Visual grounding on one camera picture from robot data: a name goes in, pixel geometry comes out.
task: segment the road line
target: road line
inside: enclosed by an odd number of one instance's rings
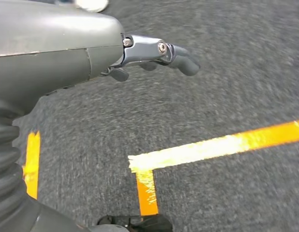
[[[227,135],[137,156],[128,156],[132,173],[152,171],[219,156],[299,141],[299,121]]]
[[[140,213],[142,216],[158,213],[153,171],[136,173]]]
[[[40,133],[30,133],[27,139],[26,164],[23,166],[24,179],[28,195],[37,199],[39,161],[40,156]]]

